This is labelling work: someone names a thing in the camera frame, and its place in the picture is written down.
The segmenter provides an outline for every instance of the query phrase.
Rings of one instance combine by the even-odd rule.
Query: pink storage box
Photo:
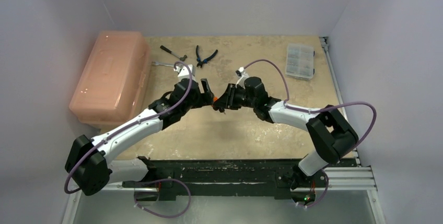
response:
[[[141,111],[150,67],[140,32],[101,32],[69,109],[80,122],[97,128],[125,123]]]

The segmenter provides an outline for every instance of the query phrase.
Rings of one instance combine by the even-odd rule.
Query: pliers handle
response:
[[[197,55],[197,67],[203,67],[203,64],[207,64],[208,61],[212,60],[215,55],[217,55],[218,50],[215,50],[215,52],[209,56],[208,58],[204,59],[203,61],[200,59],[200,55],[199,55],[199,46],[197,45],[197,47],[195,48],[195,55]]]

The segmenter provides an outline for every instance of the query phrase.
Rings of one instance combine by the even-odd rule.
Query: white wall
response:
[[[94,130],[68,104],[99,30],[101,0],[0,0],[0,222],[58,223],[64,163]]]
[[[359,148],[389,223],[441,223],[443,0],[351,0],[330,36],[344,101],[378,109]],[[369,110],[349,108],[362,133]]]
[[[349,0],[104,0],[121,29],[147,36],[328,35]]]

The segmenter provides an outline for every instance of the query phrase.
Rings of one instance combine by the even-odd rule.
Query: plywood surface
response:
[[[195,47],[203,58],[218,49],[217,56],[197,69],[196,78],[207,78],[215,96],[235,83],[235,70],[258,59],[273,61],[285,68],[288,43],[314,47],[316,72],[311,81],[286,76],[290,103],[303,107],[337,104],[328,64],[316,36],[217,36],[217,37],[154,37],[146,38],[152,60],[173,63],[177,60],[162,51],[164,45],[178,54],[186,54],[188,64],[196,65]],[[285,98],[282,79],[273,66],[260,62],[248,68],[250,76],[258,76],[269,95]],[[144,99],[146,108],[152,101],[173,89],[177,75],[171,67],[153,66]],[[152,159],[264,159],[302,158],[313,150],[307,132],[297,128],[260,121],[252,109],[226,111],[226,115],[210,107],[191,110],[182,120],[164,131],[151,135],[119,155],[118,159],[137,156]]]

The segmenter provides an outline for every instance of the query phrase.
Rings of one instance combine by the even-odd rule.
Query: metal frame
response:
[[[328,51],[327,37],[320,37],[321,45],[324,49],[326,59],[328,62],[329,70],[331,72],[332,80],[334,83],[335,91],[337,94],[337,99],[339,103],[343,103],[341,92],[335,78],[335,72],[332,67],[331,59]],[[346,111],[342,109],[344,117],[347,119]],[[370,202],[370,207],[377,224],[386,224],[383,211],[381,209],[377,186],[375,183],[374,175],[371,168],[363,168],[360,165],[360,160],[358,152],[356,149],[352,151],[353,157],[356,160],[358,167],[331,167],[326,168],[325,171],[330,178],[328,190],[366,190]],[[148,192],[155,191],[155,188],[128,188],[123,187],[122,183],[113,183],[105,186],[102,190],[105,191],[134,191],[134,192]],[[296,188],[293,192],[309,191],[309,188]],[[68,204],[66,206],[65,216],[63,218],[62,224],[72,224],[74,222],[75,214],[81,197],[81,192],[77,192],[69,196]]]

